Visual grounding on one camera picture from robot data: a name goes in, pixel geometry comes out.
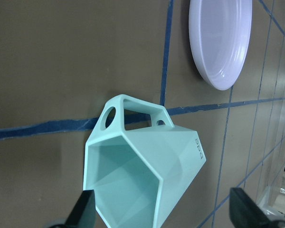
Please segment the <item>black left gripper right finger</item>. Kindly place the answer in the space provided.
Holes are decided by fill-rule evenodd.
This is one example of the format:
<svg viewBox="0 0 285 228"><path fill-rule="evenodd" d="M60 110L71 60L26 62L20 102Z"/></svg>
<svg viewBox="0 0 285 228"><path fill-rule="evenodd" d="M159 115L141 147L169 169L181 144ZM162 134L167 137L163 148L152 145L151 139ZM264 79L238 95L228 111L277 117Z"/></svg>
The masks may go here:
<svg viewBox="0 0 285 228"><path fill-rule="evenodd" d="M229 217L236 228L278 228L241 188L231 188Z"/></svg>

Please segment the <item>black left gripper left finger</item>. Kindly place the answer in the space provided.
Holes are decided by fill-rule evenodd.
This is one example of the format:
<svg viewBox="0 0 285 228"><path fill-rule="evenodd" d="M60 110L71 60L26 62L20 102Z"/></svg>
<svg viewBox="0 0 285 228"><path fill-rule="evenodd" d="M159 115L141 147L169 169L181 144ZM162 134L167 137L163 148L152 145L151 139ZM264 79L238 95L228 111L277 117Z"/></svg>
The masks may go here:
<svg viewBox="0 0 285 228"><path fill-rule="evenodd" d="M95 226L95 193L84 190L63 224L64 228L93 228Z"/></svg>

